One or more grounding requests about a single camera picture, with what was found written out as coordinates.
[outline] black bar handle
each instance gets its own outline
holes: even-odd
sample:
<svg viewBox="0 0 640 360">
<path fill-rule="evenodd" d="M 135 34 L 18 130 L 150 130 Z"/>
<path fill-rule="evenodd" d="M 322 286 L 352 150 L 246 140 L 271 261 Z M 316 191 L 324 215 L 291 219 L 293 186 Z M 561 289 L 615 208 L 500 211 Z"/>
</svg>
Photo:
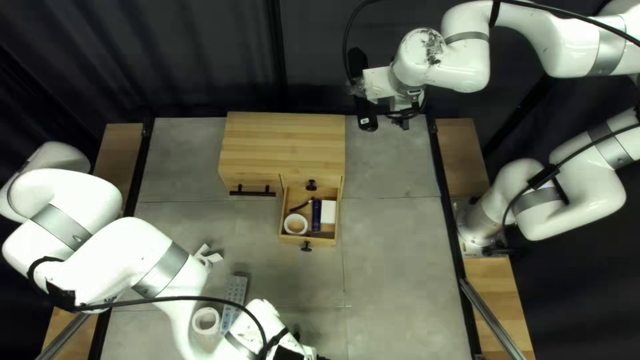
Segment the black bar handle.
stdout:
<svg viewBox="0 0 640 360">
<path fill-rule="evenodd" d="M 269 185 L 264 187 L 264 191 L 263 192 L 244 192 L 242 191 L 242 184 L 238 184 L 238 190 L 237 191 L 231 191 L 229 192 L 229 195 L 242 195 L 242 196 L 275 196 L 276 193 L 275 192 L 270 192 L 269 191 Z"/>
</svg>

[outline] gray band on robot arm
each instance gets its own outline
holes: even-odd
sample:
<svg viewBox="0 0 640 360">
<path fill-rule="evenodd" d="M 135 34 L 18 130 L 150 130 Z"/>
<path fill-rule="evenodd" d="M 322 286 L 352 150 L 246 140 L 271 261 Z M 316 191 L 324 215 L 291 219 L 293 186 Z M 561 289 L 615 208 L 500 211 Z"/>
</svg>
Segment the gray band on robot arm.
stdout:
<svg viewBox="0 0 640 360">
<path fill-rule="evenodd" d="M 542 205 L 554 200 L 562 200 L 556 188 L 540 188 L 522 195 L 518 199 L 518 201 L 513 204 L 512 211 L 514 215 L 517 215 L 525 211 L 526 209 L 533 208 L 534 206 Z"/>
<path fill-rule="evenodd" d="M 604 122 L 603 124 L 588 130 L 587 134 L 589 134 L 591 141 L 594 142 L 608 134 L 611 134 L 611 128 L 609 128 L 609 125 Z M 596 144 L 596 149 L 598 149 L 600 155 L 602 155 L 604 160 L 606 160 L 609 166 L 613 169 L 619 169 L 634 162 L 625 148 L 620 145 L 620 142 L 615 136 Z"/>
<path fill-rule="evenodd" d="M 156 265 L 131 288 L 147 299 L 156 297 L 180 272 L 187 259 L 189 254 L 180 245 L 171 243 Z"/>
<path fill-rule="evenodd" d="M 625 19 L 620 15 L 598 17 L 598 21 L 613 26 L 618 30 L 627 32 Z M 598 53 L 596 54 L 593 66 L 587 73 L 587 76 L 610 75 L 614 70 L 616 70 L 616 67 L 618 67 L 627 44 L 627 41 L 624 38 L 621 38 L 608 30 L 598 28 L 598 31 L 600 34 Z"/>
<path fill-rule="evenodd" d="M 481 33 L 480 31 L 467 31 L 464 33 L 457 33 L 449 36 L 448 38 L 444 39 L 444 43 L 449 45 L 452 42 L 468 39 L 478 39 L 489 42 L 489 35 Z"/>
<path fill-rule="evenodd" d="M 80 249 L 80 246 L 91 237 L 91 233 L 82 225 L 51 204 L 47 204 L 33 215 L 31 220 L 57 237 L 73 251 Z"/>
</svg>

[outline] tape roll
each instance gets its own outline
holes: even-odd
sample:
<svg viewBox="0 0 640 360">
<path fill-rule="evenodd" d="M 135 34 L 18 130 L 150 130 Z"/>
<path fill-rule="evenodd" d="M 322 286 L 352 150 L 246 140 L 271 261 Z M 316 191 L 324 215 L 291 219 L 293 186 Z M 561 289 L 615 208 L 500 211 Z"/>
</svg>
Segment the tape roll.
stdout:
<svg viewBox="0 0 640 360">
<path fill-rule="evenodd" d="M 220 314 L 213 307 L 203 307 L 191 318 L 191 327 L 200 335 L 220 332 Z"/>
<path fill-rule="evenodd" d="M 305 228 L 302 229 L 302 231 L 298 231 L 298 232 L 289 229 L 289 224 L 293 221 L 302 221 L 305 224 Z M 304 235 L 307 233 L 308 228 L 309 228 L 309 223 L 307 222 L 307 219 L 300 214 L 289 214 L 289 216 L 284 219 L 284 231 L 286 231 L 287 234 Z"/>
</svg>

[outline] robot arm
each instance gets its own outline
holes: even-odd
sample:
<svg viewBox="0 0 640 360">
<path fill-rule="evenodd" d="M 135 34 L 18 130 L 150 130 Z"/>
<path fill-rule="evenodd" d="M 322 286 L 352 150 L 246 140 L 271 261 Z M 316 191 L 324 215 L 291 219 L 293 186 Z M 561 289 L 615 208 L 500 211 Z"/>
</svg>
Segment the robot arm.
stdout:
<svg viewBox="0 0 640 360">
<path fill-rule="evenodd" d="M 560 145 L 549 156 L 549 162 L 558 164 L 591 142 L 637 123 L 635 109 L 624 111 Z M 556 180 L 566 202 L 549 181 L 525 192 L 513 204 L 505 224 L 515 222 L 527 239 L 542 240 L 609 216 L 627 199 L 616 170 L 637 160 L 640 160 L 640 127 L 590 147 L 562 166 Z M 511 200 L 542 169 L 543 165 L 533 159 L 505 165 L 491 189 L 459 215 L 462 240 L 471 246 L 491 245 L 501 230 L 502 216 Z"/>
<path fill-rule="evenodd" d="M 28 220 L 4 241 L 2 253 L 23 276 L 44 256 L 69 258 L 112 222 L 122 206 L 120 192 L 109 182 L 53 168 L 23 173 L 12 183 L 9 196 L 15 208 L 11 213 Z"/>
<path fill-rule="evenodd" d="M 68 145 L 48 143 L 4 186 L 2 214 L 23 222 L 2 248 L 12 267 L 69 308 L 113 302 L 127 288 L 148 299 L 200 295 L 207 278 L 208 264 L 203 261 L 215 261 L 213 256 L 194 258 L 140 219 L 113 221 L 122 205 L 118 189 L 72 169 L 88 171 L 84 155 Z M 44 257 L 60 261 L 40 263 Z M 252 359 L 262 348 L 260 332 L 246 315 L 239 317 L 211 352 L 191 340 L 196 301 L 154 305 L 169 317 L 175 344 L 185 360 Z M 266 300 L 254 300 L 247 308 L 258 318 L 268 340 L 278 336 L 275 348 L 316 358 L 315 349 L 300 345 L 283 331 L 277 311 Z M 269 353 L 269 359 L 275 351 Z"/>
<path fill-rule="evenodd" d="M 21 174 L 39 168 L 60 168 L 88 173 L 91 164 L 80 150 L 71 145 L 61 142 L 45 142 L 0 189 L 0 215 L 20 223 L 27 221 L 28 218 L 23 216 L 24 214 L 18 214 L 14 209 L 15 205 L 10 198 L 9 189 Z"/>
<path fill-rule="evenodd" d="M 406 95 L 424 85 L 459 92 L 482 90 L 490 73 L 492 6 L 489 0 L 454 6 L 442 19 L 442 34 L 428 28 L 410 31 L 391 66 L 364 70 L 367 98 Z M 640 37 L 640 4 L 619 15 L 594 19 Z M 544 10 L 502 3 L 495 25 L 523 34 L 545 71 L 555 78 L 640 72 L 638 46 L 581 20 L 560 19 Z"/>
<path fill-rule="evenodd" d="M 205 265 L 189 255 L 152 225 L 137 218 L 122 218 L 107 225 L 64 262 L 45 262 L 34 271 L 37 285 L 50 295 L 73 294 L 74 306 L 109 303 L 127 288 L 142 297 L 197 296 L 207 279 Z M 214 352 L 190 338 L 196 301 L 154 303 L 172 324 L 175 344 L 185 360 L 252 358 L 263 344 L 257 326 L 242 315 Z M 266 300 L 254 300 L 247 308 L 258 318 L 267 339 L 280 337 L 278 345 L 299 355 L 315 349 L 300 345 L 285 328 L 278 312 Z M 269 353 L 272 359 L 276 350 Z"/>
</svg>

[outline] white box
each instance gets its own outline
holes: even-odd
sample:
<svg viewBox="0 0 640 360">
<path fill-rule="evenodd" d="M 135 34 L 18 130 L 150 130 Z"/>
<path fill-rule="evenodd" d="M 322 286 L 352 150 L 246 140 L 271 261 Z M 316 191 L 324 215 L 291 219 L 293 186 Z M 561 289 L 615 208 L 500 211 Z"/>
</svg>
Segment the white box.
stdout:
<svg viewBox="0 0 640 360">
<path fill-rule="evenodd" d="M 320 224 L 335 224 L 335 200 L 322 200 Z"/>
</svg>

